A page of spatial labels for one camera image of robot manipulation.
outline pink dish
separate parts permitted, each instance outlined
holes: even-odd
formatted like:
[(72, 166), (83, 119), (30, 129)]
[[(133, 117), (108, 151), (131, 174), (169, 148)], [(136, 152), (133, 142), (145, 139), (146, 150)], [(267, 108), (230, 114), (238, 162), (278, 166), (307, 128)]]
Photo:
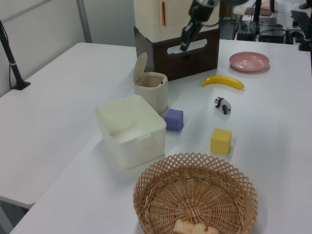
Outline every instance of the pink dish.
[(233, 68), (244, 72), (257, 72), (265, 69), (270, 60), (263, 54), (255, 52), (240, 52), (230, 57)]

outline white cabinet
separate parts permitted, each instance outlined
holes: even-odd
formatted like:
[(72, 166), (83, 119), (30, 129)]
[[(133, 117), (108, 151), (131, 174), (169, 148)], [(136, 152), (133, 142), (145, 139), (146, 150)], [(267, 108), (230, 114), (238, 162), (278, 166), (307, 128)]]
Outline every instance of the white cabinet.
[[(134, 0), (136, 28), (151, 42), (159, 42), (181, 36), (182, 28), (190, 20), (192, 0)], [(205, 24), (219, 20), (219, 5)], [(201, 32), (218, 28), (203, 27)]]

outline purple cube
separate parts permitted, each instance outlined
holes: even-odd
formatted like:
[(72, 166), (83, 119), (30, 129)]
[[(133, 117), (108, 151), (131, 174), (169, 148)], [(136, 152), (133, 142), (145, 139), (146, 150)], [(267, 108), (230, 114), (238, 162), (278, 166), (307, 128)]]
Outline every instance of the purple cube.
[(165, 115), (166, 129), (180, 131), (183, 127), (183, 111), (169, 109)]

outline toy panda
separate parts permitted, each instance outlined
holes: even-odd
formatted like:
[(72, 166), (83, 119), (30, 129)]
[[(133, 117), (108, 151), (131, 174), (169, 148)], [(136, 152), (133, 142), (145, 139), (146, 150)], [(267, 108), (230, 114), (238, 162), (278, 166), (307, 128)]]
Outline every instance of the toy panda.
[(220, 106), (222, 106), (223, 114), (225, 115), (228, 113), (228, 111), (231, 111), (231, 105), (229, 104), (227, 100), (225, 100), (222, 97), (216, 98), (214, 103), (217, 104), (217, 106), (215, 106), (216, 108), (219, 108)]

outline white plastic box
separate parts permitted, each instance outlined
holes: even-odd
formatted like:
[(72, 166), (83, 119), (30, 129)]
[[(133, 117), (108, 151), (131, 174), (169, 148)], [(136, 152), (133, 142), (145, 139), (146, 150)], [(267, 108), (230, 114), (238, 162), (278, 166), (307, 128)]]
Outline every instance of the white plastic box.
[[(191, 17), (189, 9), (193, 0), (134, 0), (136, 28), (151, 42), (159, 42), (181, 36), (183, 27)], [(219, 21), (220, 4), (214, 8), (206, 25)], [(200, 31), (218, 28), (203, 27)]]
[(166, 122), (139, 95), (96, 108), (104, 142), (122, 168), (132, 168), (165, 152)]

